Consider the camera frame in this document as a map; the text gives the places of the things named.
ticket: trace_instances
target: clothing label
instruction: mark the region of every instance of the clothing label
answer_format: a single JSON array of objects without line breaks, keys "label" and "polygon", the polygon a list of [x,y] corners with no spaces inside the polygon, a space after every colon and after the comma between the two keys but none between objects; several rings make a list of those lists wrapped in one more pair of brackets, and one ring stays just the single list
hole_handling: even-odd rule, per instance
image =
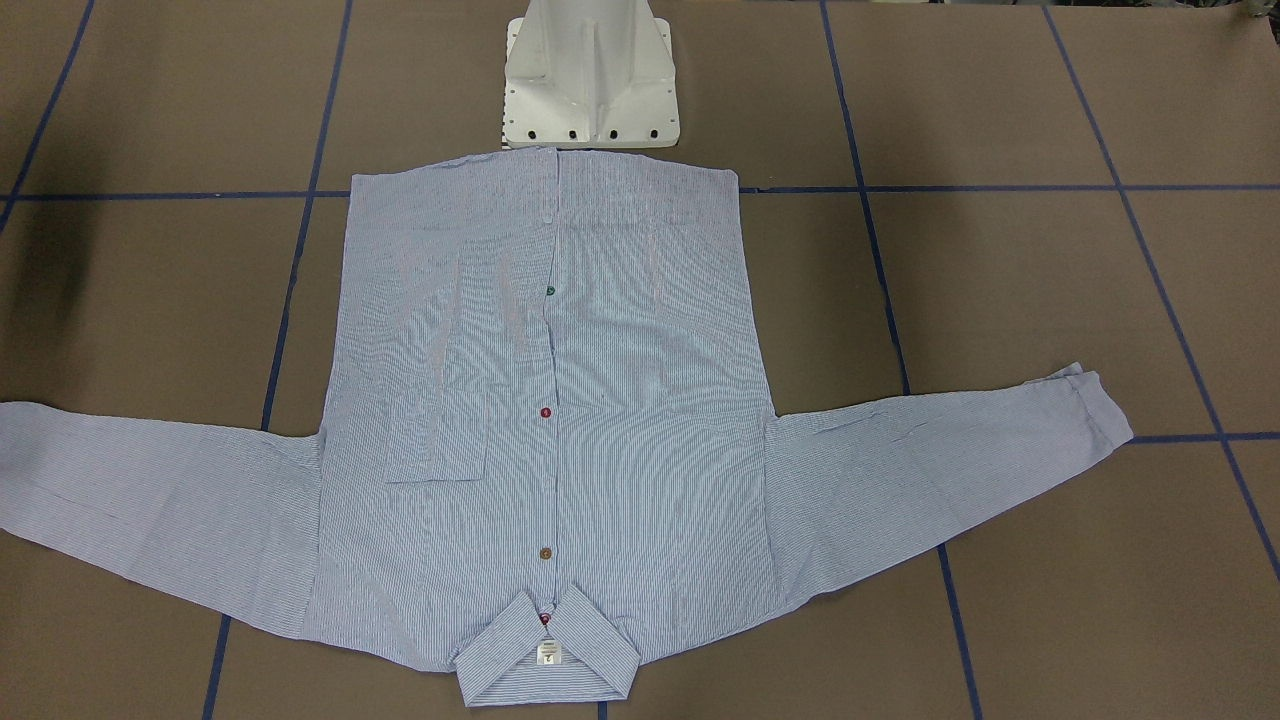
[{"label": "clothing label", "polygon": [[543,641],[538,643],[539,665],[559,665],[563,661],[564,655],[561,652],[559,641]]}]

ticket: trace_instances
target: white metal base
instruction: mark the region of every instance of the white metal base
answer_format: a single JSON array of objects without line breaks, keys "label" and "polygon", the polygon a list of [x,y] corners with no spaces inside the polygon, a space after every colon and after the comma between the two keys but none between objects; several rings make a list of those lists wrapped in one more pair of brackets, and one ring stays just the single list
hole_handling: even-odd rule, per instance
[{"label": "white metal base", "polygon": [[580,1],[594,17],[567,17],[534,0],[526,17],[511,20],[503,147],[669,147],[680,140],[671,26],[644,0],[599,5],[607,8],[593,13],[595,3]]}]

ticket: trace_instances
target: brown tile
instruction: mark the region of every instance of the brown tile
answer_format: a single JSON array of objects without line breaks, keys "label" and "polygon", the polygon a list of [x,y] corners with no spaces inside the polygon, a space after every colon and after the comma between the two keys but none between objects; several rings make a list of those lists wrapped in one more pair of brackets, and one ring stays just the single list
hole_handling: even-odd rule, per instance
[{"label": "brown tile", "polygon": [[1276,46],[1240,8],[1055,8],[1125,183],[1280,182]]},{"label": "brown tile", "polygon": [[342,61],[320,187],[502,143],[507,23],[529,3],[360,3]]},{"label": "brown tile", "polygon": [[288,641],[233,623],[216,715],[278,720],[595,720],[595,703],[467,710],[452,674],[419,673],[372,655]]},{"label": "brown tile", "polygon": [[612,720],[970,716],[933,552],[645,665],[609,705]]},{"label": "brown tile", "polygon": [[[497,150],[503,28],[527,6],[357,8],[321,186]],[[731,168],[746,186],[852,182],[817,5],[657,1],[653,10],[672,26],[681,140],[650,155]]]},{"label": "brown tile", "polygon": [[902,393],[856,195],[744,195],[760,354],[780,414]]},{"label": "brown tile", "polygon": [[83,0],[0,4],[0,192],[18,178],[83,13]]},{"label": "brown tile", "polygon": [[1280,706],[1280,583],[1216,445],[1120,448],[950,548],[992,720]]},{"label": "brown tile", "polygon": [[671,22],[680,143],[663,160],[744,186],[854,183],[817,3],[654,1]]},{"label": "brown tile", "polygon": [[20,202],[0,398],[256,428],[301,200]]},{"label": "brown tile", "polygon": [[1073,361],[1134,432],[1211,432],[1115,192],[878,195],[914,392],[986,389]]},{"label": "brown tile", "polygon": [[289,334],[275,384],[271,432],[308,436],[320,428],[333,343],[338,332],[346,199],[317,199],[311,210],[298,283],[289,304]]},{"label": "brown tile", "polygon": [[1280,430],[1280,192],[1130,197],[1222,424]]},{"label": "brown tile", "polygon": [[342,3],[100,3],[27,192],[305,190]]},{"label": "brown tile", "polygon": [[868,183],[1111,182],[1039,8],[829,8]]},{"label": "brown tile", "polygon": [[1280,543],[1280,441],[1234,442],[1231,450],[1271,542]]},{"label": "brown tile", "polygon": [[0,717],[200,714],[219,616],[0,533]]}]

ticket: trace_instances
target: sleeve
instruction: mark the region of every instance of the sleeve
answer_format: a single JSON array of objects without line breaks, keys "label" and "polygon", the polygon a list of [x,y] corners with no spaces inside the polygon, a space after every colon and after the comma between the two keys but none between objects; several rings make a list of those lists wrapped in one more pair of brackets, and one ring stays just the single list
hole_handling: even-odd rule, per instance
[{"label": "sleeve", "polygon": [[296,637],[317,564],[317,436],[0,404],[0,528]]},{"label": "sleeve", "polygon": [[1079,365],[1006,389],[777,418],[765,505],[782,611],[1030,500],[1132,437]]}]

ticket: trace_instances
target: button-up shirt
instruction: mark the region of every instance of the button-up shirt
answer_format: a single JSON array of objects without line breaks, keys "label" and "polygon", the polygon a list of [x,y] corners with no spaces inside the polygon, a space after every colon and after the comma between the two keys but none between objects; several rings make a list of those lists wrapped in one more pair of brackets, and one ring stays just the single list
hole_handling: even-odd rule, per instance
[{"label": "button-up shirt", "polygon": [[357,176],[319,433],[0,404],[0,527],[273,633],[456,671],[467,705],[618,700],[640,664],[1132,436],[1076,365],[778,416],[737,197],[726,170],[549,149]]}]

